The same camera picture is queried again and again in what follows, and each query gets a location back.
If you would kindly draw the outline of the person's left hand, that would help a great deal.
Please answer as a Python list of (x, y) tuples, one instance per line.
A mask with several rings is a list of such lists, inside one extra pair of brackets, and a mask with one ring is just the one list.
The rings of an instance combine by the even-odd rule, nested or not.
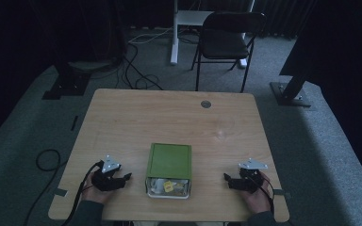
[(86, 179), (82, 187), (82, 201), (90, 201), (90, 202), (97, 202), (101, 204), (106, 204), (114, 194), (113, 191), (101, 191), (96, 186), (92, 184), (92, 176), (93, 174), (90, 173)]

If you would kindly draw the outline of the black stand base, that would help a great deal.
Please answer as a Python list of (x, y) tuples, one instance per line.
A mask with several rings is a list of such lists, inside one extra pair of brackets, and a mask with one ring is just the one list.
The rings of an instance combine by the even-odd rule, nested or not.
[(304, 82), (303, 78), (293, 76), (288, 83), (270, 82), (270, 87), (279, 105), (310, 107), (303, 91)]
[(62, 96), (83, 96), (91, 78), (90, 73), (77, 72), (67, 62), (54, 64), (58, 77), (43, 96), (43, 100), (59, 100)]

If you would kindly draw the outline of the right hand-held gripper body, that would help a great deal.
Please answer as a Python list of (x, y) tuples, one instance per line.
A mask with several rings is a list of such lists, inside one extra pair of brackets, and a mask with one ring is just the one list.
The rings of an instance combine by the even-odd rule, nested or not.
[(241, 183), (241, 190), (255, 193), (264, 182), (261, 170), (266, 170), (268, 165), (253, 158), (239, 163), (239, 178), (232, 181)]

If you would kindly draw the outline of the person's right hand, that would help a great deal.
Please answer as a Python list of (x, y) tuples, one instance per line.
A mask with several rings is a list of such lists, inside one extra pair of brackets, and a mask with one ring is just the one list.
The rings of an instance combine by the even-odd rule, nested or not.
[(247, 191), (240, 191), (239, 193), (252, 214), (268, 212), (272, 209), (271, 202), (269, 201), (270, 179), (264, 173), (261, 173), (261, 175), (264, 178), (264, 182), (260, 189), (255, 193), (249, 193)]

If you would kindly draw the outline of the white desk frame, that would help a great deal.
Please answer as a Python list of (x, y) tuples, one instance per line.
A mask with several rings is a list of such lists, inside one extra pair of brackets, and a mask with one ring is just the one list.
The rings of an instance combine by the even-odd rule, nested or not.
[(210, 14), (210, 11), (198, 9), (179, 9), (178, 1), (173, 0), (173, 44), (171, 50), (170, 63), (176, 65), (178, 63), (179, 50), (179, 26), (201, 26)]

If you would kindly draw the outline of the green lidded box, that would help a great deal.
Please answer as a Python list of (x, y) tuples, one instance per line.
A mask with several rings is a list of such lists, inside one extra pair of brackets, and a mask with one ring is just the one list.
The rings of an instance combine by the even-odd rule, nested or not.
[[(191, 146), (152, 143), (145, 187), (151, 198), (185, 200), (189, 197), (192, 178)], [(163, 184), (173, 182), (173, 191), (165, 192)]]

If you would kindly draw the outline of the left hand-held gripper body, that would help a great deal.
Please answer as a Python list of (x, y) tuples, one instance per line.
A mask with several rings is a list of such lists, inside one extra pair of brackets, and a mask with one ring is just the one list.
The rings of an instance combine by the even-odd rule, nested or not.
[(116, 190), (115, 183), (121, 181), (120, 178), (114, 178), (113, 175), (121, 168), (121, 164), (107, 155), (104, 160), (98, 163), (99, 169), (93, 173), (92, 184), (101, 191)]

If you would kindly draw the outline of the black folding chair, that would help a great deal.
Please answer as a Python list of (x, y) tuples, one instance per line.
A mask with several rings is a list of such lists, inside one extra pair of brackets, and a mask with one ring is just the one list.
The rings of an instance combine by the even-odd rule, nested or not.
[(255, 38), (262, 32), (267, 17), (261, 12), (213, 12), (203, 22), (191, 69), (197, 67), (195, 90), (199, 89), (202, 64), (232, 63), (232, 71), (238, 62), (246, 59), (242, 79), (243, 92), (250, 69)]

